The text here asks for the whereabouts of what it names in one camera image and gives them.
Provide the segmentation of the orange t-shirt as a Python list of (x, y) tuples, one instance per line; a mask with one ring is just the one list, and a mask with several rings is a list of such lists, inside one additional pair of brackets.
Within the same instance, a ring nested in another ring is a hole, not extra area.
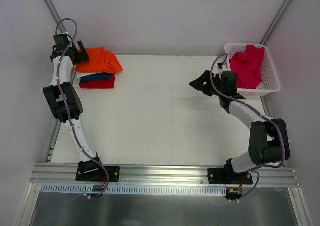
[(80, 73), (119, 73), (123, 71), (116, 55), (104, 47), (86, 48), (89, 60), (76, 65), (75, 70)]

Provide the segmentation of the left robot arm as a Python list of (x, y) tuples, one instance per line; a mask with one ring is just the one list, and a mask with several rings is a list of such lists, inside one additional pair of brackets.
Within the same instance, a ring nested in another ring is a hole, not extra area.
[(99, 181), (106, 173), (97, 151), (89, 145), (83, 132), (83, 106), (71, 76), (75, 65), (87, 61), (89, 55), (82, 41), (78, 41), (78, 51), (68, 33), (56, 34), (53, 38), (55, 45), (50, 56), (54, 65), (53, 78), (50, 85), (43, 88), (43, 93), (54, 118), (67, 128), (75, 144), (79, 158), (76, 180)]

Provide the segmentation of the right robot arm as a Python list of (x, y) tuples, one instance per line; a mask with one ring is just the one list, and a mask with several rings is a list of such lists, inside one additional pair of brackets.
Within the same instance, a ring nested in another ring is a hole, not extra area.
[(231, 184), (253, 169), (282, 167), (291, 156), (285, 121), (268, 117), (248, 103), (238, 93), (237, 79), (237, 73), (232, 71), (214, 74), (206, 70), (189, 83), (207, 96), (218, 96), (220, 106), (250, 130), (248, 151), (224, 165), (223, 178)]

